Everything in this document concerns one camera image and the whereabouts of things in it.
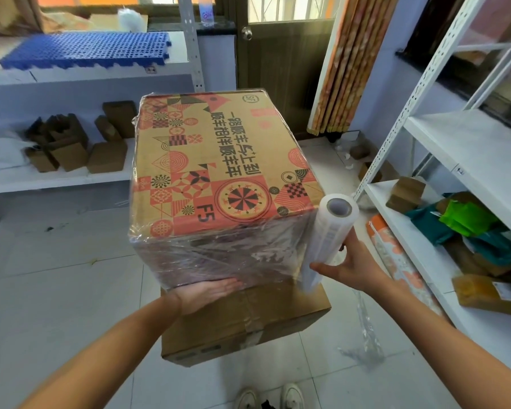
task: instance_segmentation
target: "box wrapped in plastic film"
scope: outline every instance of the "box wrapped in plastic film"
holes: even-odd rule
[[[129,239],[165,289],[298,278],[324,195],[264,90],[143,97],[131,182]]]

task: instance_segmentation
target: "blue plastic mat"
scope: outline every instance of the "blue plastic mat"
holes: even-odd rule
[[[164,65],[168,33],[70,32],[36,34],[0,59],[2,68],[86,68],[96,64],[143,67]]]

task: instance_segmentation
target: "shoe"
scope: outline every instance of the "shoe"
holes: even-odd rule
[[[252,388],[245,388],[240,391],[235,399],[234,409],[261,409],[259,396]]]
[[[303,393],[295,383],[288,383],[282,387],[280,409],[305,409]]]

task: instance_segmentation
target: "brown door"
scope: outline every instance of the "brown door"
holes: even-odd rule
[[[338,3],[237,0],[238,88],[264,88],[297,138],[307,136]]]

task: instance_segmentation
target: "door knob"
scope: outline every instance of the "door knob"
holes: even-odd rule
[[[242,33],[242,38],[244,40],[252,40],[252,29],[249,27],[249,26],[244,26],[242,27],[242,30],[240,30],[240,32]]]

